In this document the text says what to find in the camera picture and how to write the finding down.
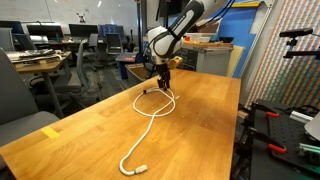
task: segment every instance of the workbench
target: workbench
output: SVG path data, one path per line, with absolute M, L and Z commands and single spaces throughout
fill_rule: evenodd
M 132 103 L 156 78 L 49 125 L 54 137 L 38 130 L 0 154 L 17 179 L 125 179 L 119 162 L 150 121 Z M 148 165 L 131 179 L 229 179 L 240 80 L 185 70 L 171 71 L 171 79 L 175 110 L 155 119 L 124 167 Z M 152 114 L 167 102 L 147 93 L 137 107 Z

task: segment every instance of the robotic arm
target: robotic arm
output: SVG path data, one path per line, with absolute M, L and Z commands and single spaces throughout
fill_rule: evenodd
M 159 73 L 159 88 L 170 88 L 168 58 L 182 47 L 183 35 L 198 21 L 224 6 L 227 0 L 191 0 L 168 29 L 159 26 L 148 32 L 152 58 Z

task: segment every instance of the monitor screen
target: monitor screen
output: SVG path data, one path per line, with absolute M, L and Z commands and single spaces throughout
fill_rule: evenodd
M 69 24 L 71 36 L 90 37 L 90 34 L 98 34 L 97 25 Z
M 12 34 L 24 34 L 20 21 L 0 21 L 0 27 L 12 28 Z
M 55 40 L 56 35 L 63 37 L 61 26 L 56 25 L 27 25 L 30 35 L 47 36 L 48 39 Z

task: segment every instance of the chair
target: chair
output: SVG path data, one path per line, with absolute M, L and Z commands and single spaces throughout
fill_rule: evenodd
M 98 49 L 98 36 L 99 34 L 90 34 L 90 38 L 89 38 L 89 47 L 88 50 L 89 51 L 84 51 L 83 52 L 83 57 L 87 58 L 87 59 L 92 59 L 94 61 L 99 60 L 100 58 L 100 54 L 99 54 L 99 49 Z M 90 67 L 93 71 L 97 71 L 97 69 L 95 67 L 103 67 L 103 65 L 93 65 L 90 62 Z
M 87 40 L 82 40 L 79 45 L 76 69 L 77 71 L 71 71 L 71 75 L 60 75 L 54 82 L 53 87 L 56 93 L 68 93 L 70 101 L 61 105 L 61 109 L 64 109 L 72 102 L 78 104 L 82 108 L 86 108 L 85 105 L 78 101 L 78 97 L 86 93 L 90 87 L 90 81 L 83 69 L 83 54 L 84 44 Z
M 0 47 L 4 51 L 14 51 L 11 28 L 0 28 Z
M 122 42 L 119 34 L 106 34 L 107 54 L 112 55 L 114 60 L 117 55 L 123 53 Z
M 0 48 L 0 147 L 58 121 L 48 112 L 39 112 L 31 92 Z M 0 159 L 0 169 L 6 165 Z
M 16 39 L 19 41 L 23 50 L 38 50 L 33 44 L 29 35 L 26 34 L 15 34 Z

